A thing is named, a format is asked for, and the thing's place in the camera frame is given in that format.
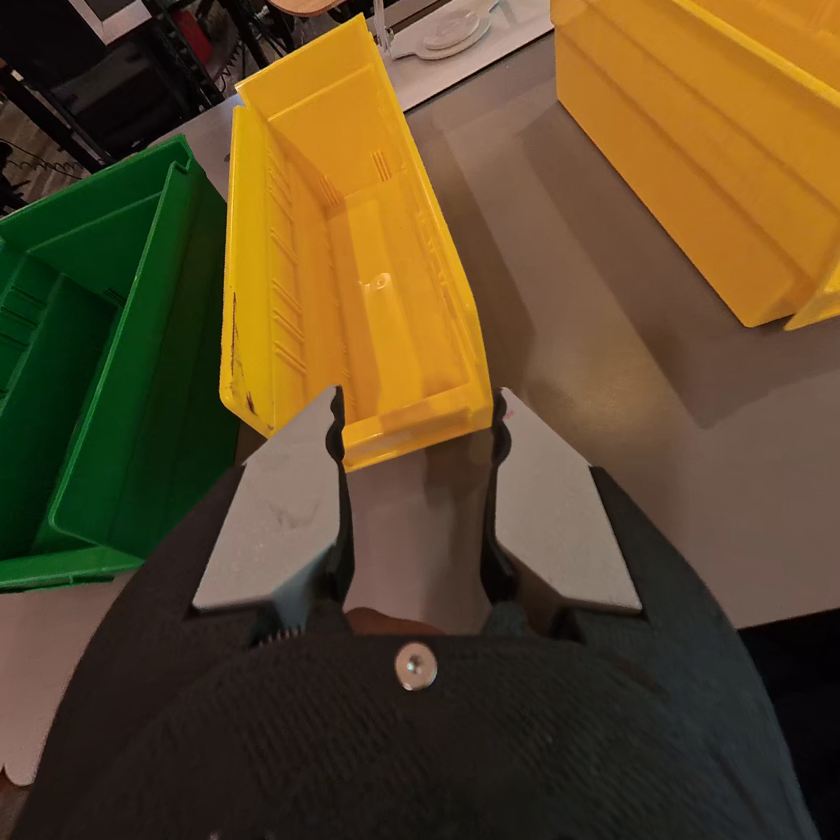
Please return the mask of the large yellow plastic bin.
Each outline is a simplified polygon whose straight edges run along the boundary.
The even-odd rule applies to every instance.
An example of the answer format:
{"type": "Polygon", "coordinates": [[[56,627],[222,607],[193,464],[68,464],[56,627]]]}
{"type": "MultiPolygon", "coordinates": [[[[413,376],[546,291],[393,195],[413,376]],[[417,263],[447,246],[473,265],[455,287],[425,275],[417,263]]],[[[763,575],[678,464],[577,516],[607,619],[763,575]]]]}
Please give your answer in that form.
{"type": "Polygon", "coordinates": [[[552,2],[558,100],[748,328],[838,318],[838,2],[552,2]]]}

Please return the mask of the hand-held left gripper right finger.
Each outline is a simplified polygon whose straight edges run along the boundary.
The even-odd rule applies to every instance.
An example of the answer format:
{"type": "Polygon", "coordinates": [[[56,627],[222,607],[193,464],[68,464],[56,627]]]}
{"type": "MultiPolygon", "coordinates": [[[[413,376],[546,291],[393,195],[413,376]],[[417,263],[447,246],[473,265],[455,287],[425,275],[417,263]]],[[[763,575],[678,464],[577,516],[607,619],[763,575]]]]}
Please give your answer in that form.
{"type": "Polygon", "coordinates": [[[590,463],[506,387],[490,431],[479,561],[489,603],[640,611],[590,463]]]}

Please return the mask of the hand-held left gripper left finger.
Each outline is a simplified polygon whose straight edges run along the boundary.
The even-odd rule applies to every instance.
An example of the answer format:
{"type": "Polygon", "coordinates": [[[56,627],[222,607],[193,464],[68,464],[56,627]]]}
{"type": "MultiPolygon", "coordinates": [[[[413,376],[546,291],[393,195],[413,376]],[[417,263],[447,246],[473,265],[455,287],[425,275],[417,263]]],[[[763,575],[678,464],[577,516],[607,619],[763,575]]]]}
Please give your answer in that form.
{"type": "Polygon", "coordinates": [[[342,388],[328,386],[245,461],[192,605],[308,613],[354,573],[342,388]]]}

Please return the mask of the white round dish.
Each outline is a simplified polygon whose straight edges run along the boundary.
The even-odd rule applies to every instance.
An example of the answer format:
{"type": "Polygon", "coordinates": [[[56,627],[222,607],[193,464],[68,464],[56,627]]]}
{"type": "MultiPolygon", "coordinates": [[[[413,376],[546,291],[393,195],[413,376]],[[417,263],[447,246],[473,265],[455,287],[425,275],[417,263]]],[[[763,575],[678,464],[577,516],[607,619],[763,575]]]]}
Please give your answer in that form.
{"type": "Polygon", "coordinates": [[[477,44],[491,28],[498,1],[450,2],[394,35],[388,48],[392,60],[416,57],[443,60],[477,44]]]}

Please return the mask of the green plastic bin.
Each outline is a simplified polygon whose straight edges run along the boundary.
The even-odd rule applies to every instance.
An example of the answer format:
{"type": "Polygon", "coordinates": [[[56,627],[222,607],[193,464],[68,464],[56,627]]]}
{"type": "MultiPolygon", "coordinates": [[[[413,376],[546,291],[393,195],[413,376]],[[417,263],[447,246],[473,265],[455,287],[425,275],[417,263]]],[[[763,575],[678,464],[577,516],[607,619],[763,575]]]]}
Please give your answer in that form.
{"type": "Polygon", "coordinates": [[[226,215],[179,134],[2,219],[3,594],[137,569],[234,463],[226,215]]]}

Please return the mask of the narrow yellow plastic bin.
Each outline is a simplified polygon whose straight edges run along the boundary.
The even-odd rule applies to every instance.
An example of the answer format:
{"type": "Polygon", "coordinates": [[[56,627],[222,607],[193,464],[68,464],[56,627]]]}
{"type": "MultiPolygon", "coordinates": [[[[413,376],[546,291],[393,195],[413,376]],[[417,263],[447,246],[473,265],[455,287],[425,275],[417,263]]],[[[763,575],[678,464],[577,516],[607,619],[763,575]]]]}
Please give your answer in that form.
{"type": "Polygon", "coordinates": [[[222,403],[269,438],[340,386],[348,471],[487,428],[476,303],[364,18],[237,91],[222,403]]]}

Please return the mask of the black shelf rack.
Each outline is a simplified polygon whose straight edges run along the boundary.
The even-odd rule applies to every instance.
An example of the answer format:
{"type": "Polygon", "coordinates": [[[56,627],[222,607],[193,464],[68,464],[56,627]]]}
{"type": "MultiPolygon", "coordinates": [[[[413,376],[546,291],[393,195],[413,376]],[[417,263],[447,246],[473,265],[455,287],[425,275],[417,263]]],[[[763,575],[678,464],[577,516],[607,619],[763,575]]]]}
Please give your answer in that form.
{"type": "Polygon", "coordinates": [[[97,172],[220,106],[237,48],[283,56],[265,5],[2,1],[2,99],[97,172]]]}

